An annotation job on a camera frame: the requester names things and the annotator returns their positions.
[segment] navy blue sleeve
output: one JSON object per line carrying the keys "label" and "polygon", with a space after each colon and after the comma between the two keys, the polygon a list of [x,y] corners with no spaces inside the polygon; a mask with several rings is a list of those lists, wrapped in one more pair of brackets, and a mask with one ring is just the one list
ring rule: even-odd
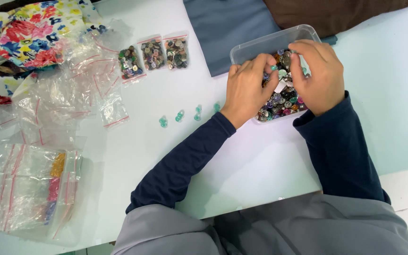
{"label": "navy blue sleeve", "polygon": [[307,111],[293,125],[306,140],[324,194],[391,204],[380,186],[348,91],[328,112],[316,117]]}
{"label": "navy blue sleeve", "polygon": [[223,114],[215,113],[144,176],[132,192],[125,213],[153,204],[174,208],[176,202],[184,200],[191,177],[206,166],[235,131]]}

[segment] brown cloth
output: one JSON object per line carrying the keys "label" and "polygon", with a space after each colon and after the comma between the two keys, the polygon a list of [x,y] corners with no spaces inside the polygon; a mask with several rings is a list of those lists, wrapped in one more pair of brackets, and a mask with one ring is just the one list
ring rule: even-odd
{"label": "brown cloth", "polygon": [[320,38],[379,14],[408,7],[408,0],[264,0],[281,29],[307,24]]}

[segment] person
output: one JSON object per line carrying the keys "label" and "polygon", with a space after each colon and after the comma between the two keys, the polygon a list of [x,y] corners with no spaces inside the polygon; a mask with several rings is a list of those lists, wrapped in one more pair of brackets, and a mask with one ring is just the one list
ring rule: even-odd
{"label": "person", "polygon": [[[285,216],[284,201],[201,221],[174,210],[199,173],[269,99],[278,84],[272,55],[230,68],[219,113],[169,152],[132,192],[113,255],[407,254],[407,225],[394,213],[371,161],[360,120],[344,89],[343,65],[326,43],[289,45],[294,87],[309,111],[293,122],[322,185]],[[301,54],[312,76],[306,78]],[[263,71],[269,73],[260,86]]]}

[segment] plastic container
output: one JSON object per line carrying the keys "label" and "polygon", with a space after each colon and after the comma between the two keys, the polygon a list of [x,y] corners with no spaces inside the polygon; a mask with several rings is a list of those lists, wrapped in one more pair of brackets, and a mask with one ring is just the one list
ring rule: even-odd
{"label": "plastic container", "polygon": [[[243,62],[247,60],[253,60],[257,55],[261,53],[274,54],[278,49],[287,49],[289,43],[300,39],[310,39],[316,42],[320,42],[319,36],[312,26],[298,25],[235,46],[230,53],[231,62],[232,64],[243,64]],[[302,61],[302,66],[309,70],[309,67],[304,61],[303,57],[300,56],[300,58]],[[304,112],[305,111],[301,111],[266,122],[258,121],[256,118],[253,118],[253,120],[259,124],[268,124],[291,117],[298,117]]]}

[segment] white table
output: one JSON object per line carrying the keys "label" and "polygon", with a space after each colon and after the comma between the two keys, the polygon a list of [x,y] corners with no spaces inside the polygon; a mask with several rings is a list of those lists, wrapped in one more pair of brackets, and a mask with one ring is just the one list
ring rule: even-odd
{"label": "white table", "polygon": [[[128,124],[106,133],[99,119],[82,122],[79,134],[88,141],[69,222],[81,233],[76,246],[0,234],[0,254],[51,255],[116,240],[130,192],[171,148],[210,118],[216,101],[224,103],[227,75],[210,77],[182,0],[111,0],[96,8],[106,21],[122,19],[135,27],[133,42],[150,34],[188,30],[190,66],[149,73],[147,80],[123,89]],[[408,169],[408,9],[372,18],[338,38],[334,49],[344,64],[346,89],[378,173]],[[201,122],[192,118],[198,104],[203,106]],[[176,123],[180,109],[185,117]],[[158,123],[164,114],[166,129]],[[306,144],[292,121],[246,123],[192,179],[177,209],[204,218],[320,189]],[[0,132],[0,139],[11,132]]]}

